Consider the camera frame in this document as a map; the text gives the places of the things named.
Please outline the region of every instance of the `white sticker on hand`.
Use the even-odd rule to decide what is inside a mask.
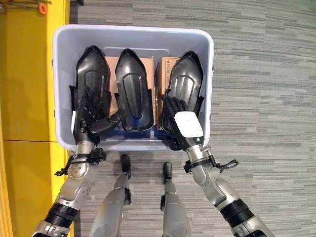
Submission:
[[[174,116],[178,128],[184,137],[202,137],[203,130],[194,112],[180,111]]]

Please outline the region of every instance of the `yellow wall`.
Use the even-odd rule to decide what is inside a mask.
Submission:
[[[45,217],[63,177],[65,152],[56,142],[52,36],[68,23],[69,1],[0,14],[0,82],[5,169],[13,236],[26,237]]]

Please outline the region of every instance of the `yellow panel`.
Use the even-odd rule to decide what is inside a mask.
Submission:
[[[1,14],[1,107],[4,140],[48,140],[46,16]]]
[[[4,141],[4,157],[13,234],[30,236],[64,183],[52,178],[64,165],[64,150],[53,142]]]
[[[1,128],[1,109],[0,109],[0,236],[13,237],[10,216],[9,198],[6,184],[5,162],[3,153],[3,139]]]

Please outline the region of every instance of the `white label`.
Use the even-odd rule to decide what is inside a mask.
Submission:
[[[178,128],[184,137],[202,137],[203,130],[194,112],[180,111],[174,116]]]
[[[73,117],[71,118],[71,132],[74,132],[75,118],[76,118],[76,112],[73,111]]]

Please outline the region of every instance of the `black cable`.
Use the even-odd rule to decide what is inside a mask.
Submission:
[[[73,160],[75,160],[73,156],[69,157],[65,168],[61,168],[60,171],[56,171],[54,175],[56,176],[68,175],[68,169],[71,164],[94,163],[98,165],[101,161],[104,161],[105,159],[100,158],[100,157],[87,157],[86,160],[81,160],[81,161],[73,161]]]
[[[221,165],[220,163],[216,163],[213,155],[208,156],[208,159],[213,167],[220,169],[220,171],[219,171],[220,173],[222,173],[225,169],[232,169],[239,164],[239,162],[236,159],[233,159],[230,162],[228,162],[227,164]]]

